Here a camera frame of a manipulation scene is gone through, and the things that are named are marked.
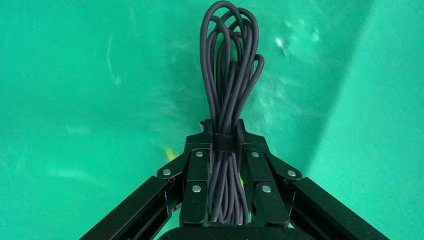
green backdrop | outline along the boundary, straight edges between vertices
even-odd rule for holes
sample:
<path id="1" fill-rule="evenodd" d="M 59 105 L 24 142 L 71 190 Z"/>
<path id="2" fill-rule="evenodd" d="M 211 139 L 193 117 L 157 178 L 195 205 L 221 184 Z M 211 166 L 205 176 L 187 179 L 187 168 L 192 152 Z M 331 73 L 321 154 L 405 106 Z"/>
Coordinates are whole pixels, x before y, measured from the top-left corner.
<path id="1" fill-rule="evenodd" d="M 181 153 L 209 114 L 212 2 L 0 2 L 3 239 L 78 239 Z M 248 130 L 389 238 L 424 239 L 424 1 L 233 2 L 265 57 Z"/>

coiled cable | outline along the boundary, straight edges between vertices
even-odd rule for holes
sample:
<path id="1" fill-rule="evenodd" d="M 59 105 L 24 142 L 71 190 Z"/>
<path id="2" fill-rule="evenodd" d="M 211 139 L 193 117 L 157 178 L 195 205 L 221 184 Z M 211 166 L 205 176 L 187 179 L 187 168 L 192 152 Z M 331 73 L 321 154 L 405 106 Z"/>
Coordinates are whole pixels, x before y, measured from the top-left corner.
<path id="1" fill-rule="evenodd" d="M 214 13 L 221 8 L 228 11 L 222 17 L 215 16 Z M 226 21 L 231 17 L 235 21 L 227 27 Z M 215 22 L 216 26 L 208 35 L 210 22 Z M 220 34 L 223 40 L 216 53 Z M 265 61 L 256 53 L 258 40 L 258 22 L 247 9 L 237 8 L 228 1 L 218 1 L 206 11 L 200 28 L 200 66 L 212 128 L 217 134 L 228 136 L 235 133 L 243 106 L 262 73 Z M 210 222 L 246 225 L 249 208 L 236 155 L 221 151 L 213 155 L 208 183 Z"/>

bundled cable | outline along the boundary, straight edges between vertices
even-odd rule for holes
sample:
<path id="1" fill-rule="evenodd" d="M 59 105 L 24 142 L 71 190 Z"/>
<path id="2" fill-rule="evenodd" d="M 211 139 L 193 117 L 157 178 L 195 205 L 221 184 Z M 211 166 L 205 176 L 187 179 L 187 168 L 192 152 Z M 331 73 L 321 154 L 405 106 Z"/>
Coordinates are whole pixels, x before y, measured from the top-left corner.
<path id="1" fill-rule="evenodd" d="M 221 8 L 228 9 L 228 12 L 222 17 L 215 16 L 214 13 Z M 226 21 L 231 17 L 235 21 L 227 27 Z M 210 22 L 215 22 L 216 26 L 208 35 Z M 223 40 L 216 53 L 217 39 L 221 34 Z M 216 134 L 231 136 L 236 131 L 243 106 L 264 67 L 264 58 L 256 53 L 258 39 L 258 22 L 250 11 L 237 8 L 228 1 L 218 1 L 206 11 L 200 28 L 200 65 Z M 213 155 L 208 186 L 210 222 L 245 225 L 249 220 L 249 209 L 235 153 L 214 150 Z"/>

screw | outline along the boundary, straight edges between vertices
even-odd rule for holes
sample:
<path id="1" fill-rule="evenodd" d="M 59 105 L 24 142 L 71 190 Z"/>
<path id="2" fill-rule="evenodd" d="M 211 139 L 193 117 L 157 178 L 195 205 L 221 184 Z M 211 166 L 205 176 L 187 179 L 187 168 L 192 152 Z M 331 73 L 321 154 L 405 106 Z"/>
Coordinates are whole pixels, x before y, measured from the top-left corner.
<path id="1" fill-rule="evenodd" d="M 169 170 L 169 169 L 164 169 L 162 173 L 163 173 L 163 175 L 168 176 L 168 175 L 170 175 L 170 174 L 171 174 L 171 170 Z"/>
<path id="2" fill-rule="evenodd" d="M 265 193 L 270 193 L 271 192 L 271 188 L 267 185 L 263 185 L 262 186 L 262 191 Z"/>
<path id="3" fill-rule="evenodd" d="M 192 190 L 193 192 L 198 193 L 202 190 L 202 188 L 199 185 L 194 185 Z"/>
<path id="4" fill-rule="evenodd" d="M 292 176 L 292 177 L 296 176 L 296 173 L 292 170 L 288 170 L 287 173 L 289 176 Z"/>

black velcro strap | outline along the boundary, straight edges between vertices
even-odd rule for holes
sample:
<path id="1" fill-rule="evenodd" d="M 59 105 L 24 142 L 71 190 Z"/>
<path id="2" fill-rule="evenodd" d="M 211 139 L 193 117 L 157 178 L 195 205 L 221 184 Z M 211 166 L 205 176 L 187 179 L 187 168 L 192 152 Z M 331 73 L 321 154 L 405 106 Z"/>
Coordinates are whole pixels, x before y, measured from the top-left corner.
<path id="1" fill-rule="evenodd" d="M 236 135 L 222 135 L 213 133 L 213 150 L 231 153 L 236 151 Z"/>

